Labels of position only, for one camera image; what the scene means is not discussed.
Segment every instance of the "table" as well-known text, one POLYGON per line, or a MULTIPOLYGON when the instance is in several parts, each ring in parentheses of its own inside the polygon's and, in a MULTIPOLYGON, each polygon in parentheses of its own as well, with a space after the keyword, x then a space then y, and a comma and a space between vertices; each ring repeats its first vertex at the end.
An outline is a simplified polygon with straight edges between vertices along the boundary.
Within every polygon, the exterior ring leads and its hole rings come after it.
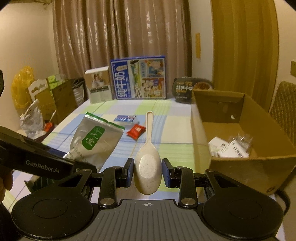
MULTIPOLYGON (((147 111, 154 112, 152 143, 159 152, 161 159, 167 158, 175 166, 185 166, 195 171, 192 133, 190 125, 191 105, 167 100, 112 100, 104 103, 92 104, 86 101, 66 119, 64 119, 49 136, 44 144, 68 152, 73 135, 86 112, 113 121, 117 115, 137 115, 141 125, 145 125, 147 111)), ((139 137, 138 141, 122 135, 118 145, 107 159, 101 171, 111 166, 123 166, 128 157, 135 158, 136 153, 146 141, 146 135, 139 137)), ((15 171, 14 185, 11 191, 6 192, 3 204, 9 209, 22 197, 30 192, 24 184, 32 175, 15 171)), ((118 201, 121 199, 175 199, 178 201, 177 188, 166 188, 162 178, 159 189, 152 195, 143 195, 135 188, 133 182, 130 188, 119 188, 118 201)), ((97 203, 99 188, 95 188, 91 202, 97 203)), ((283 228, 280 228, 277 238, 285 241, 283 228)))

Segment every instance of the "yellow plastic bag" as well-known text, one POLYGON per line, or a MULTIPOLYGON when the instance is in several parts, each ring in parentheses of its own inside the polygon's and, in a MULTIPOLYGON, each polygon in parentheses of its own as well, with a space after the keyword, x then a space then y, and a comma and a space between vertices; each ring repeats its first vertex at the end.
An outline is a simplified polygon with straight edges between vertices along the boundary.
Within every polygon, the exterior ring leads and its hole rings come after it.
POLYGON ((18 114, 23 114, 33 103, 28 87, 35 81, 33 69, 25 66, 15 75, 11 85, 11 96, 18 114))

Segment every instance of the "finger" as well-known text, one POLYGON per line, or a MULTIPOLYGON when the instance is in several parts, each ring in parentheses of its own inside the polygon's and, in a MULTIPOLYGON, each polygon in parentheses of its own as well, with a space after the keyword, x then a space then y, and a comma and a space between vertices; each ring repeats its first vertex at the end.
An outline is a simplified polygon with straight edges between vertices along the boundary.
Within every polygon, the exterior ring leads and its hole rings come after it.
POLYGON ((0 178, 0 202, 2 202, 4 200, 4 196, 5 196, 5 188, 3 185, 3 181, 0 178))
POLYGON ((7 190, 11 190, 12 189, 12 183, 13 183, 13 176, 12 176, 12 172, 8 173, 4 178, 3 178, 3 183, 4 183, 4 187, 7 190))

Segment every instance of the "wall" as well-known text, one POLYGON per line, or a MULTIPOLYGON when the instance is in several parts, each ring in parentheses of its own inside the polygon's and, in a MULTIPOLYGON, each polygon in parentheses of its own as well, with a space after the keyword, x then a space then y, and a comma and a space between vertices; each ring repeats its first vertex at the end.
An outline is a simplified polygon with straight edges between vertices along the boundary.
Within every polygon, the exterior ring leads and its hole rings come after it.
POLYGON ((54 49, 52 6, 40 3, 8 4, 0 11, 0 69, 4 92, 0 98, 0 125, 18 130, 20 120, 10 87, 19 70, 29 65, 36 79, 58 73, 54 49))
POLYGON ((279 25, 279 63, 276 89, 281 81, 296 84, 296 77, 290 74, 291 60, 296 59, 296 11, 284 0, 274 0, 279 25))
POLYGON ((213 26, 210 0, 189 0, 192 36, 192 77, 213 78, 213 26), (201 59, 195 55, 195 34, 200 33, 201 59))

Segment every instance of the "red packet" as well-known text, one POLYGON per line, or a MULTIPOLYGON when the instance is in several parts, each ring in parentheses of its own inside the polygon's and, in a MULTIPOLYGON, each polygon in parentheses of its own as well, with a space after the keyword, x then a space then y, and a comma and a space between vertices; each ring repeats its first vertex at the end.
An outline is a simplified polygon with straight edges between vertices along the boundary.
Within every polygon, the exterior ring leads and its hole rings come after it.
POLYGON ((135 141, 146 131, 146 127, 135 124, 126 134, 135 141))

